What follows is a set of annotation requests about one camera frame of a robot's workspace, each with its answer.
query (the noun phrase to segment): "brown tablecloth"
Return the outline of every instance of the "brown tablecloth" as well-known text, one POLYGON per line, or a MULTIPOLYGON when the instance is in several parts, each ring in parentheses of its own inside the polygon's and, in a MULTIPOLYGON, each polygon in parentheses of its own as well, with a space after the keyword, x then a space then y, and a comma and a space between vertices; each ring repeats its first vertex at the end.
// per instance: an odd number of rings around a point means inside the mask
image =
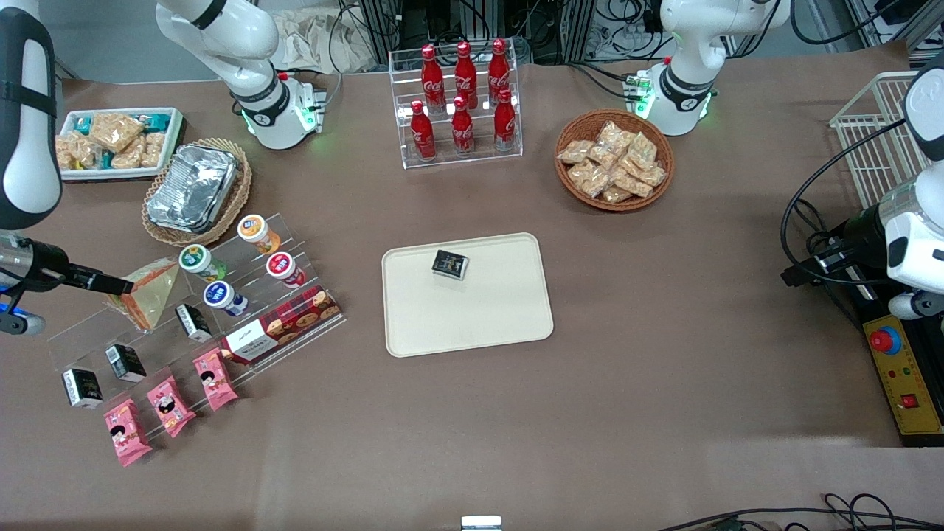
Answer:
MULTIPOLYGON (((409 172, 385 75, 347 77, 325 132, 284 152, 249 136, 222 83, 69 83, 69 109, 173 106, 190 122, 187 140, 243 146, 255 170, 246 211, 282 212, 310 240, 348 322, 123 470, 101 412, 67 406, 45 346, 99 297, 28 296, 49 331, 0 337, 0 520, 415 530, 499 514, 509 530, 655 529, 818 505, 829 490, 869 490, 901 514, 944 520, 944 451, 896 448, 860 334, 822 293, 778 276, 785 203, 838 150, 825 122, 906 59, 892 46, 730 61, 709 116, 671 141, 671 189, 635 214, 591 210, 557 180, 561 128, 618 105, 565 67, 521 70, 524 157, 409 172), (386 352, 387 249, 517 231, 541 244, 549 339, 386 352)), ((66 185, 59 209, 28 233, 124 274, 173 252, 141 226, 147 187, 66 185)), ((839 172, 809 198, 831 223, 854 210, 839 172)))

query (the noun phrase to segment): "pink wrapper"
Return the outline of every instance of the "pink wrapper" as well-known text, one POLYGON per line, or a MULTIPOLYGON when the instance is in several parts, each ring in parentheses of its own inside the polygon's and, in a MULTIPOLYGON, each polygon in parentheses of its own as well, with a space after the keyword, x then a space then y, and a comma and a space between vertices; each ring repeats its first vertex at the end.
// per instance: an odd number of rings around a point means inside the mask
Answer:
POLYGON ((105 414, 105 425, 111 433, 118 462, 126 467, 151 451, 147 436, 138 421, 138 407, 128 399, 105 414))
POLYGON ((227 368, 223 365, 223 358, 220 357, 220 350, 203 354, 194 360, 196 373, 200 376, 200 382, 203 383, 203 392, 207 394, 207 400, 210 401, 210 407, 216 411, 223 404, 239 398, 236 391, 229 383, 229 374, 227 368))
POLYGON ((196 414, 187 408, 177 391, 177 382, 171 376, 147 393, 147 399, 158 412, 160 422, 171 437, 176 437, 184 424, 196 417, 196 414))

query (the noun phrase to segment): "wicker basket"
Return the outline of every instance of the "wicker basket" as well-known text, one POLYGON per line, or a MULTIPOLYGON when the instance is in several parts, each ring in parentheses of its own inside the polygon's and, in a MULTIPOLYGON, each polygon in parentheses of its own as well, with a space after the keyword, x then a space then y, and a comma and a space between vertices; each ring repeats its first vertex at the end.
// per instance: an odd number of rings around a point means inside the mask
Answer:
POLYGON ((242 210, 246 200, 249 199, 249 187, 252 184, 252 168, 249 167, 249 161, 246 159, 245 152, 241 147, 236 146, 229 140, 221 138, 205 138, 194 142, 194 144, 228 151, 236 155, 242 167, 236 176, 236 180, 232 184, 232 188, 229 189, 229 196, 223 204, 216 225, 202 234, 191 234, 189 232, 176 231, 166 227, 158 227, 148 219, 147 200, 154 196, 154 193, 158 191, 158 188, 164 182, 164 178, 167 176, 167 170, 171 167, 171 164, 174 163, 174 158, 172 157, 170 162, 161 169, 157 178, 154 179, 154 184, 151 185, 151 189, 147 191, 147 196, 144 197, 144 206, 141 208, 141 220, 144 223, 144 228, 147 230, 147 233, 154 236, 156 240, 181 248, 189 246, 190 244, 207 245, 220 239, 220 237, 227 232, 229 226, 233 224, 233 221, 236 221, 236 216, 239 215, 239 211, 242 210))
POLYGON ((646 120, 643 120, 631 112, 620 111, 618 109, 597 109, 596 111, 590 111, 574 118, 564 127, 564 130, 561 131, 561 136, 557 139, 557 150, 554 151, 554 155, 557 177, 560 178, 564 187, 569 190, 574 197, 584 203, 610 212, 627 212, 641 209, 649 205, 666 192, 668 185, 672 183, 672 175, 675 173, 675 156, 672 155, 672 146, 668 144, 666 136, 646 120), (569 166, 562 163, 561 160, 556 157, 558 153, 564 150, 564 148, 574 140, 597 140, 597 135, 600 130, 603 129, 603 124, 608 120, 612 120, 613 123, 627 131, 642 131, 658 149, 656 162, 665 169, 666 179, 663 180, 659 186, 655 187, 651 196, 630 197, 618 203, 608 203, 601 199, 588 197, 578 190, 577 186, 570 180, 570 177, 567 175, 567 168, 569 166))

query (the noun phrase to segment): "white tray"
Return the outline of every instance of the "white tray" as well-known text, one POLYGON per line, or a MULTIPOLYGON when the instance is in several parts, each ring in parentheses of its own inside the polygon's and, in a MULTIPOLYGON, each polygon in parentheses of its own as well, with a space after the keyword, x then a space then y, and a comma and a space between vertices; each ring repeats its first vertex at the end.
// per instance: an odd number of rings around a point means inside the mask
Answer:
POLYGON ((395 357, 538 341, 554 331, 541 249, 527 232, 394 248, 381 266, 395 357), (433 274, 439 249, 468 258, 464 280, 433 274))
POLYGON ((150 168, 130 168, 130 169, 97 169, 97 170, 62 170, 62 180, 64 181, 109 181, 109 180, 136 180, 145 177, 153 177, 160 173, 160 170, 170 161, 174 149, 177 147, 177 140, 180 136, 180 126, 183 124, 183 114, 173 107, 139 107, 137 109, 100 109, 95 111, 72 111, 66 114, 65 122, 62 123, 62 130, 59 135, 68 133, 76 128, 76 121, 79 118, 88 118, 97 112, 119 112, 121 114, 170 114, 171 121, 167 125, 167 134, 164 137, 164 146, 160 149, 160 159, 158 165, 150 168))

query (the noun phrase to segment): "red bottle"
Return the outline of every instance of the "red bottle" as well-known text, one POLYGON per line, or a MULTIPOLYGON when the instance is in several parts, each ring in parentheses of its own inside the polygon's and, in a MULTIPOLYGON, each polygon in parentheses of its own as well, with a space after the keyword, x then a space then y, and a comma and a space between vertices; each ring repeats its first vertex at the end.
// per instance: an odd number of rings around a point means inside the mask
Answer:
POLYGON ((423 113, 423 102, 415 99, 410 103, 413 108, 413 119, 410 120, 410 129, 413 131, 413 142, 419 151, 419 160, 427 163, 436 157, 436 141, 432 138, 432 122, 423 113))
POLYGON ((512 91, 498 91, 498 106, 495 107, 495 149, 511 151, 514 147, 514 107, 512 91))
POLYGON ((488 63, 488 101, 492 109, 498 105, 498 92, 508 88, 507 45, 502 38, 492 41, 492 62, 488 63))
POLYGON ((475 109, 479 106, 479 95, 476 93, 476 72, 475 65, 469 54, 472 53, 472 45, 462 41, 457 46, 459 50, 459 62, 456 63, 456 94, 465 98, 465 103, 469 109, 475 109))
POLYGON ((443 86, 443 69, 436 62, 436 49, 432 44, 422 48, 423 71, 420 80, 423 82, 423 94, 426 95, 426 105, 430 114, 446 114, 446 88, 443 86))
POLYGON ((452 102, 456 112, 452 115, 452 143, 456 145, 456 154, 467 157, 475 151, 475 138, 472 136, 472 116, 465 108, 465 98, 457 95, 452 102))

